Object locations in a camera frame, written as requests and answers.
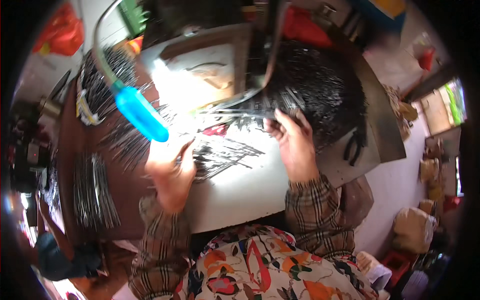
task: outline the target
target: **red plastic bag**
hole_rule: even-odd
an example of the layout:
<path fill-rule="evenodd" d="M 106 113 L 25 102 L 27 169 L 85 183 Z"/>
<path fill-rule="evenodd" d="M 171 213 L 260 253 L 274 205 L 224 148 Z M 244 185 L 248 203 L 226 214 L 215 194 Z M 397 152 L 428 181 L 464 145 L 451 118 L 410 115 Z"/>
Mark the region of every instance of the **red plastic bag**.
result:
<path fill-rule="evenodd" d="M 72 5 L 67 2 L 48 21 L 33 47 L 33 52 L 72 56 L 83 42 L 82 20 L 77 18 Z"/>
<path fill-rule="evenodd" d="M 310 19 L 310 12 L 290 6 L 285 16 L 283 35 L 287 39 L 304 42 L 321 48 L 332 45 L 325 31 Z"/>

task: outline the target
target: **floor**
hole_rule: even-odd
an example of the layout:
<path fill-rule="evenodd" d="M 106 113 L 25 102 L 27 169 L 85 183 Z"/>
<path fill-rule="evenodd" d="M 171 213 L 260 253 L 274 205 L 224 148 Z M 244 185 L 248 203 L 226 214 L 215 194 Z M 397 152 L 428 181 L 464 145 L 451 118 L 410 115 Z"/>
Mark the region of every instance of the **floor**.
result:
<path fill-rule="evenodd" d="M 393 239 L 392 225 L 403 207 L 418 207 L 426 195 L 420 183 L 419 167 L 429 136 L 421 113 L 410 128 L 411 136 L 404 142 L 407 158 L 384 163 L 366 174 L 373 193 L 374 204 L 363 223 L 355 230 L 355 251 L 366 251 L 381 258 Z"/>

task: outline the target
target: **blue cloth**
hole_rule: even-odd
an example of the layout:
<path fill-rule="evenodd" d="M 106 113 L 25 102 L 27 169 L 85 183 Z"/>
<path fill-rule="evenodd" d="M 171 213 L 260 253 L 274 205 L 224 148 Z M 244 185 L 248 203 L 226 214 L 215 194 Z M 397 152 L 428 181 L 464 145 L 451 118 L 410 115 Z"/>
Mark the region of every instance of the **blue cloth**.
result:
<path fill-rule="evenodd" d="M 51 281 L 88 276 L 95 272 L 101 263 L 95 248 L 90 244 L 75 247 L 75 255 L 70 261 L 50 232 L 37 238 L 35 248 L 38 251 L 39 271 Z"/>

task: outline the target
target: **green item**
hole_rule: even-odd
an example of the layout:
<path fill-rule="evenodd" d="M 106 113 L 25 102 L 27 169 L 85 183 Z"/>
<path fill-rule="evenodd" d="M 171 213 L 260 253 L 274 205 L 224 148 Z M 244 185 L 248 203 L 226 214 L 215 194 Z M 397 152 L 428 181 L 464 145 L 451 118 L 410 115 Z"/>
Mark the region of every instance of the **green item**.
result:
<path fill-rule="evenodd" d="M 462 116 L 456 107 L 455 96 L 448 84 L 445 84 L 445 89 L 447 90 L 448 98 L 450 99 L 450 111 L 452 112 L 453 123 L 455 125 L 460 125 L 462 123 Z"/>
<path fill-rule="evenodd" d="M 148 20 L 145 15 L 148 12 L 144 12 L 141 6 L 137 6 L 135 0 L 123 0 L 117 8 L 130 33 L 130 39 L 143 34 L 146 28 L 145 22 Z"/>

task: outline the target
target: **blue plastic handle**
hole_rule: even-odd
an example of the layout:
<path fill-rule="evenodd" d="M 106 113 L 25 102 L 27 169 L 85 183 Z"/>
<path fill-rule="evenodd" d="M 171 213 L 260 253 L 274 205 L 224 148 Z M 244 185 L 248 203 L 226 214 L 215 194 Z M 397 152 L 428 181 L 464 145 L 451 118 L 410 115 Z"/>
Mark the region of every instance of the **blue plastic handle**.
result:
<path fill-rule="evenodd" d="M 115 95 L 118 110 L 147 139 L 158 142 L 168 140 L 168 130 L 160 114 L 134 87 L 124 86 Z"/>

